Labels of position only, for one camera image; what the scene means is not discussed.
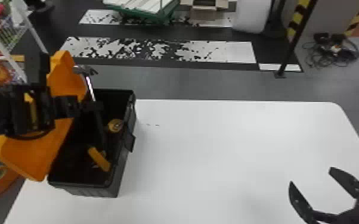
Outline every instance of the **green crate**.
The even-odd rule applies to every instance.
[[[164,23],[166,20],[169,20],[172,16],[172,13],[176,9],[177,6],[180,5],[180,0],[173,0],[168,5],[166,5],[164,8],[160,9],[156,14],[148,13],[145,11],[140,11],[138,9],[127,9],[120,6],[115,5],[106,5],[107,8],[118,11],[120,13],[134,16],[134,17],[140,17],[140,18],[146,18],[148,20],[151,20],[156,23]]]

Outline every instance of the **black cable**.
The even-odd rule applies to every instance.
[[[329,66],[348,67],[349,63],[356,60],[359,57],[359,49],[355,43],[346,39],[346,42],[352,45],[356,51],[352,51],[345,45],[340,46],[341,51],[347,52],[347,54],[337,54],[331,50],[335,46],[334,43],[319,44],[316,42],[307,42],[302,45],[303,49],[308,51],[308,55],[305,58],[305,63],[316,69],[321,69]]]

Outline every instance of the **black box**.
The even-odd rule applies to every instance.
[[[74,195],[117,197],[128,153],[132,152],[135,137],[135,95],[132,91],[95,89],[96,100],[103,103],[101,112],[106,128],[109,172],[102,171],[88,155],[91,147],[101,148],[93,113],[74,119],[67,138],[61,146],[48,175],[50,185]],[[124,126],[118,133],[107,131],[112,119],[121,119]]]

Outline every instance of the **gray floor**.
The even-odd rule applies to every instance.
[[[359,38],[354,41],[359,45]],[[305,51],[299,46],[296,52],[303,61]],[[317,70],[302,65],[305,73],[288,73],[287,79],[261,71],[94,66],[100,75],[93,81],[97,88],[133,89],[139,99],[330,101],[345,110],[359,134],[359,60],[347,68]],[[0,223],[21,184],[22,180],[0,195]]]

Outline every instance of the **black pole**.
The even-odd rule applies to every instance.
[[[298,26],[298,29],[296,31],[295,36],[293,37],[291,44],[288,48],[287,54],[284,58],[283,63],[281,64],[281,67],[278,71],[274,72],[274,77],[281,79],[281,78],[285,78],[284,72],[285,72],[285,68],[288,65],[289,59],[291,58],[293,52],[295,51],[296,45],[298,44],[302,33],[305,30],[306,24],[309,21],[310,16],[312,15],[312,12],[314,10],[314,7],[316,6],[318,0],[310,0],[308,8],[306,9],[304,16],[302,18],[302,21],[300,23],[300,25]]]

